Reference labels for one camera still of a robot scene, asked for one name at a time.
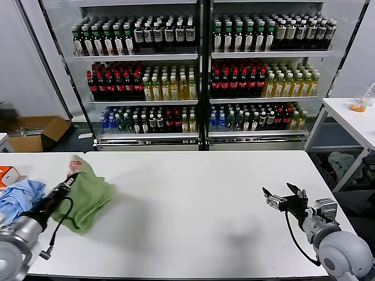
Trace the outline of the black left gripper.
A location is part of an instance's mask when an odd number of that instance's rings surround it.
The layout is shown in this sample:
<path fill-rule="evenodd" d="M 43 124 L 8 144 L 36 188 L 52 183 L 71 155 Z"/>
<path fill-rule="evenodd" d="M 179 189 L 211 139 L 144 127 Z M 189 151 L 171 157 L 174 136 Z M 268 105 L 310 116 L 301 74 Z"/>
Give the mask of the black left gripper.
<path fill-rule="evenodd" d="M 38 223 L 47 223 L 49 217 L 57 210 L 65 197 L 69 194 L 79 174 L 78 172 L 69 175 L 64 183 L 60 183 L 46 197 L 38 201 L 30 210 L 30 217 Z"/>

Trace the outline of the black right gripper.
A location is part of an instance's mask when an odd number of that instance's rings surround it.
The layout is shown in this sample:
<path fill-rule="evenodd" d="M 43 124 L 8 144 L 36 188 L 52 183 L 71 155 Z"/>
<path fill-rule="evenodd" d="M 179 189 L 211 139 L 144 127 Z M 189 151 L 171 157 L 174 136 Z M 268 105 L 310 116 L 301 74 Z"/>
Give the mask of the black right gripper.
<path fill-rule="evenodd" d="M 287 187 L 292 192 L 292 195 L 286 197 L 271 194 L 271 192 L 265 187 L 262 187 L 265 202 L 276 210 L 291 213 L 299 223 L 303 223 L 305 218 L 308 216 L 306 212 L 308 209 L 308 198 L 306 191 L 304 189 L 301 190 L 299 187 L 291 183 L 287 183 Z"/>

